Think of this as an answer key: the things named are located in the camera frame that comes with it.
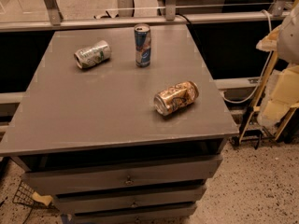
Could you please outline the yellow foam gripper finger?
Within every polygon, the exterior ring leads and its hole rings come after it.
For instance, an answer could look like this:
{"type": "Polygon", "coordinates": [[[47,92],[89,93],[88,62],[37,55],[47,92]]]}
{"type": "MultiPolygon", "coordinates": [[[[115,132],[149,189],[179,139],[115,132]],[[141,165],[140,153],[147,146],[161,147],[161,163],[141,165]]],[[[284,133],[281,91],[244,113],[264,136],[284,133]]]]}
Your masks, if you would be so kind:
{"type": "Polygon", "coordinates": [[[299,101],[299,65],[274,70],[267,82],[261,104],[261,121],[280,121],[299,101]]]}
{"type": "Polygon", "coordinates": [[[261,51],[276,51],[278,49],[278,34],[280,31],[280,26],[273,29],[268,35],[266,35],[262,40],[260,40],[256,49],[261,51]]]}

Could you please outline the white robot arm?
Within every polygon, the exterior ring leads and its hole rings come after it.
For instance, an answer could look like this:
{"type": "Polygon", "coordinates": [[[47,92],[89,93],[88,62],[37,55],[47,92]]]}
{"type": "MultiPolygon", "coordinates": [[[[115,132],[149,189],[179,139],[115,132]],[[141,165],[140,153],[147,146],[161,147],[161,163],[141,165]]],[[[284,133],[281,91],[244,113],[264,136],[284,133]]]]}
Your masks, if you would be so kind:
{"type": "Polygon", "coordinates": [[[284,21],[258,42],[256,49],[276,51],[289,66],[274,70],[265,87],[257,120],[263,126],[279,122],[299,101],[299,6],[284,21]]]}

